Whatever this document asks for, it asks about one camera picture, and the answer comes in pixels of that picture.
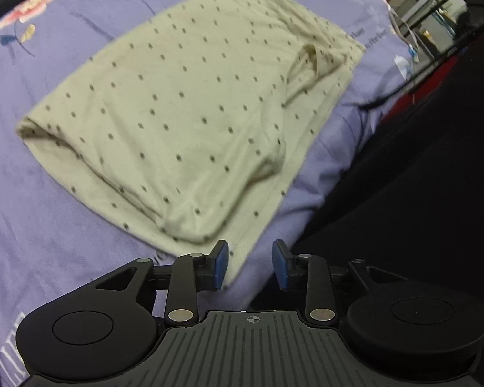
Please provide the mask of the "purple floral bed sheet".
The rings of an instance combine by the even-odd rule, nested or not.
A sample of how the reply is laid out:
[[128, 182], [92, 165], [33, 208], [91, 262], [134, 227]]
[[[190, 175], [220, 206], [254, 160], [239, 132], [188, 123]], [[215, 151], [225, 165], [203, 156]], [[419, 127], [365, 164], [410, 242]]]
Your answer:
[[[16, 134], [17, 122], [104, 45], [182, 0], [53, 0], [24, 25], [0, 27], [0, 377], [16, 386], [27, 376], [15, 346], [33, 309], [139, 258], [170, 257], [134, 239], [79, 203], [54, 181]], [[298, 239], [386, 110], [359, 105], [400, 85], [408, 46], [393, 32], [383, 0], [296, 0], [344, 29], [365, 48], [344, 97], [315, 140], [272, 223], [230, 287], [204, 293], [203, 309], [244, 308], [271, 275], [274, 239]]]

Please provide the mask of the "beige polka dot shirt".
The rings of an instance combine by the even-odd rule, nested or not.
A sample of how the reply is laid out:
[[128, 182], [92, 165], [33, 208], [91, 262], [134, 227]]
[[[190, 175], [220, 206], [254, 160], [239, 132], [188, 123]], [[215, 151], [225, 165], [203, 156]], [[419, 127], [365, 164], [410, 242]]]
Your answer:
[[186, 0], [92, 56], [18, 123], [50, 176], [172, 256], [237, 277], [365, 47], [294, 0]]

